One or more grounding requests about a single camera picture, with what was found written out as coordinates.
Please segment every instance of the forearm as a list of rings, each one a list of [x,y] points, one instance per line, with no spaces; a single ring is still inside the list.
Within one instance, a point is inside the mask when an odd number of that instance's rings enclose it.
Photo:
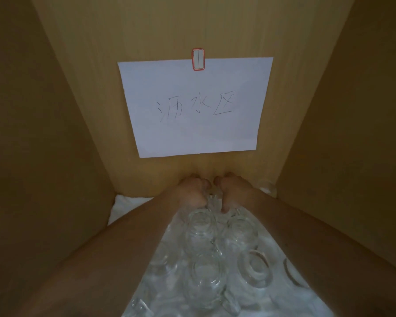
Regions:
[[[320,220],[257,189],[238,196],[337,314],[396,316],[396,268]]]
[[[179,208],[174,190],[132,210],[65,260],[19,316],[117,316]]]

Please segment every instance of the white paper sign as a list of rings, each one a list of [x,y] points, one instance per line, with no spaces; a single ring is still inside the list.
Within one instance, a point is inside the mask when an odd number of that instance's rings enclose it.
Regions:
[[[272,63],[119,62],[139,157],[255,150]]]

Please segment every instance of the red-bordered label sticker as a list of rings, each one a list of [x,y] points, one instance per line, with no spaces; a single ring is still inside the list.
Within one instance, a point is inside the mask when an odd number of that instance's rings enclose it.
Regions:
[[[192,69],[195,71],[205,69],[205,55],[203,48],[192,49]]]

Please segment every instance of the hand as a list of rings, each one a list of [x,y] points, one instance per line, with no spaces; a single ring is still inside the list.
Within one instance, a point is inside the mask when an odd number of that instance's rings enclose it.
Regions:
[[[223,192],[222,213],[227,213],[230,208],[242,205],[249,191],[254,187],[241,176],[229,172],[223,178],[214,178],[214,184]]]
[[[190,175],[182,179],[175,187],[180,206],[201,208],[207,204],[207,190],[211,188],[211,182],[201,179],[198,175]]]

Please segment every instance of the cardboard wall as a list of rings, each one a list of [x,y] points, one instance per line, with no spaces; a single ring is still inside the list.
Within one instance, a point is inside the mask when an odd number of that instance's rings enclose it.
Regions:
[[[0,316],[106,226],[114,196],[30,0],[0,0]]]
[[[278,191],[396,266],[396,0],[355,1]]]
[[[33,0],[117,192],[227,170],[275,181],[354,0]],[[139,159],[118,61],[274,57],[257,150]]]

